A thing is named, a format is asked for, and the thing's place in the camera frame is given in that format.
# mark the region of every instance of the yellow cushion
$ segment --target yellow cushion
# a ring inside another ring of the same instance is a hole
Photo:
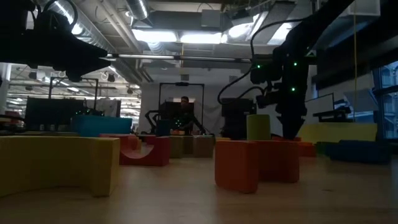
[[[298,136],[304,142],[339,142],[340,140],[375,141],[377,124],[318,123],[303,125]]]
[[[50,187],[83,187],[95,197],[116,186],[119,139],[0,138],[0,197]]]

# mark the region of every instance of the black cable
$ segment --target black cable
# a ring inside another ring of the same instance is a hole
[[[203,4],[208,5],[208,6],[210,7],[210,9],[214,10],[213,6],[211,6],[211,5],[208,4],[208,3],[200,3],[199,6],[198,6],[198,9],[197,9],[197,12],[199,12],[200,6],[202,6]]]
[[[263,31],[264,29],[266,29],[266,28],[268,28],[268,27],[272,27],[272,26],[278,25],[278,24],[284,24],[284,23],[286,23],[286,22],[301,22],[301,21],[303,21],[303,20],[306,19],[306,18],[301,18],[301,19],[287,19],[287,20],[284,20],[284,21],[272,22],[272,23],[270,23],[270,24],[268,24],[268,25],[265,25],[265,26],[261,27],[260,29],[258,29],[258,30],[253,34],[253,36],[251,37],[251,40],[250,40],[251,57],[254,58],[254,46],[253,46],[254,38],[255,38],[261,31]]]
[[[50,6],[51,6],[52,4],[54,4],[56,1],[58,1],[58,0],[51,0],[51,1],[49,1],[49,2],[44,6],[43,11],[47,11],[47,10],[50,8]],[[74,28],[74,26],[77,24],[77,20],[78,20],[78,18],[79,18],[78,11],[77,11],[77,8],[76,8],[75,4],[72,2],[72,0],[65,0],[65,1],[67,1],[67,2],[71,5],[71,7],[72,7],[72,9],[73,9],[74,18],[73,18],[73,22],[72,22],[70,25],[71,25],[72,28]]]
[[[36,17],[33,11],[30,12],[32,14],[33,24],[36,24]]]
[[[40,13],[42,13],[42,7],[40,6],[39,3],[37,3],[36,0],[33,0],[33,3],[36,5],[37,8],[37,14],[39,15]]]
[[[231,82],[230,84],[224,86],[224,88],[222,88],[221,91],[218,93],[217,102],[218,102],[219,104],[221,104],[221,105],[228,105],[228,104],[234,103],[235,101],[237,101],[238,99],[242,98],[244,95],[246,95],[247,93],[249,93],[249,92],[252,91],[252,90],[260,90],[261,93],[264,94],[265,90],[263,90],[261,87],[259,87],[259,86],[253,86],[253,87],[249,88],[248,90],[246,90],[245,92],[243,92],[240,96],[238,96],[238,97],[235,98],[234,100],[231,100],[231,101],[229,101],[229,102],[227,102],[227,103],[223,103],[223,102],[221,101],[221,95],[223,94],[223,92],[224,92],[226,89],[228,89],[229,87],[231,87],[232,85],[234,85],[235,83],[239,82],[240,80],[242,80],[243,78],[245,78],[246,76],[248,76],[248,75],[250,74],[250,72],[251,72],[251,68],[250,68],[244,75],[242,75],[242,76],[239,77],[238,79],[234,80],[234,81]]]

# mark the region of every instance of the man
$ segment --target man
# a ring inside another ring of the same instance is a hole
[[[190,134],[193,128],[194,119],[195,115],[190,107],[189,98],[187,96],[181,97],[181,110],[176,119],[179,130],[185,131],[186,135]]]

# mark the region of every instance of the curved foam block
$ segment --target curved foam block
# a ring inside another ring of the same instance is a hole
[[[121,148],[120,164],[135,166],[166,166],[170,159],[170,138],[158,137],[155,145],[146,154]]]
[[[119,144],[115,138],[1,137],[0,197],[51,187],[109,196],[118,179]]]
[[[300,178],[299,148],[296,142],[256,141],[259,150],[259,178],[294,183]]]
[[[215,180],[217,186],[245,194],[255,193],[259,182],[258,147],[253,142],[217,141]]]

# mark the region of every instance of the cable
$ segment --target cable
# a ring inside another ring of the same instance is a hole
[[[42,13],[42,7],[40,6],[39,3],[37,3],[36,0],[33,0],[33,3],[36,5],[37,8],[37,14],[39,15],[40,13]]]
[[[36,17],[35,17],[34,12],[31,11],[30,14],[32,15],[33,23],[36,24]]]
[[[357,53],[357,30],[356,30],[356,0],[354,1],[354,106],[353,106],[353,119],[355,122],[355,109],[356,109],[356,92],[357,92],[357,81],[358,81],[358,53]]]
[[[58,0],[51,0],[51,1],[49,1],[49,2],[44,6],[43,11],[47,11],[47,10],[50,8],[50,6],[51,6],[52,4],[54,4],[56,1],[58,1]],[[73,22],[70,24],[71,27],[73,28],[73,27],[77,24],[77,20],[78,20],[78,18],[79,18],[78,11],[77,11],[77,8],[76,8],[75,4],[72,2],[72,0],[65,0],[65,1],[67,1],[67,2],[71,5],[71,7],[72,7],[72,9],[73,9],[74,18],[73,18]]]
[[[210,7],[211,10],[214,10],[213,6],[211,6],[211,5],[208,4],[208,3],[200,3],[199,6],[198,6],[198,9],[197,9],[197,12],[199,12],[200,6],[202,6],[203,4],[208,5],[208,6]]]
[[[253,86],[253,87],[249,88],[248,90],[246,90],[245,92],[243,92],[242,94],[240,94],[240,95],[239,95],[237,98],[235,98],[234,100],[231,100],[231,101],[229,101],[229,102],[227,102],[227,103],[223,103],[223,102],[221,101],[221,95],[223,94],[223,92],[224,92],[226,89],[228,89],[229,87],[231,87],[232,85],[234,85],[235,83],[237,83],[237,82],[239,82],[240,80],[242,80],[244,77],[248,76],[248,75],[250,74],[250,72],[251,72],[251,68],[250,68],[244,75],[242,75],[242,76],[239,77],[238,79],[234,80],[234,81],[231,82],[230,84],[224,86],[224,87],[221,89],[221,91],[218,93],[217,102],[218,102],[219,104],[221,104],[221,105],[228,105],[228,104],[234,103],[235,101],[237,101],[238,99],[242,98],[244,95],[246,95],[247,93],[249,93],[249,92],[252,91],[252,90],[260,90],[261,93],[264,94],[265,91],[264,91],[261,87],[259,87],[259,86]]]
[[[266,29],[266,28],[268,28],[268,27],[272,27],[272,26],[278,25],[278,24],[284,24],[284,23],[286,23],[286,22],[301,22],[301,21],[303,21],[303,20],[306,19],[306,18],[308,18],[308,17],[301,18],[301,19],[287,19],[287,20],[284,20],[284,21],[272,22],[272,23],[270,23],[270,24],[268,24],[268,25],[265,25],[265,26],[261,27],[260,29],[258,29],[258,30],[253,34],[253,36],[251,37],[251,40],[250,40],[250,49],[251,49],[251,56],[252,56],[252,58],[254,58],[254,46],[253,46],[253,41],[254,41],[254,38],[255,38],[261,31],[263,31],[264,29]]]

